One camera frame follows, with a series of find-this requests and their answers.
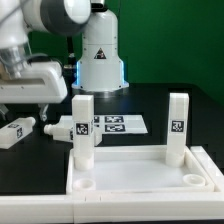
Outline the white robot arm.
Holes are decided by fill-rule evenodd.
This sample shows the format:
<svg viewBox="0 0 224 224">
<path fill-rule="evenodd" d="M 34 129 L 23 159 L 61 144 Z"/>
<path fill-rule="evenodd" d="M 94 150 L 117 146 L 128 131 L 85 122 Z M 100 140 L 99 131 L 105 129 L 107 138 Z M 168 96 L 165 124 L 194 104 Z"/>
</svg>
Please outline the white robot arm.
<svg viewBox="0 0 224 224">
<path fill-rule="evenodd" d="M 118 21 L 105 0 L 0 0 L 0 114 L 9 104 L 37 104 L 46 120 L 48 106 L 67 96 L 60 64 L 39 62 L 42 55 L 31 52 L 32 31 L 82 36 L 73 88 L 108 96 L 129 86 L 118 56 Z"/>
</svg>

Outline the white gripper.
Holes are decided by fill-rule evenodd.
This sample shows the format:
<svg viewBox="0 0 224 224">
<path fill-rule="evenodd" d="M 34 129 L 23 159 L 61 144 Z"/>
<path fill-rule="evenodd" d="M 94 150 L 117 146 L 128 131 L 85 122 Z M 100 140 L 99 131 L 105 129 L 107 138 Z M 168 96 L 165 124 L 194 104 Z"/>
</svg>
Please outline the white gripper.
<svg viewBox="0 0 224 224">
<path fill-rule="evenodd" d="M 67 87 L 58 62 L 31 63 L 20 79 L 0 79 L 0 115 L 6 120 L 8 109 L 4 104 L 37 103 L 39 117 L 45 122 L 49 103 L 60 103 L 66 96 Z"/>
</svg>

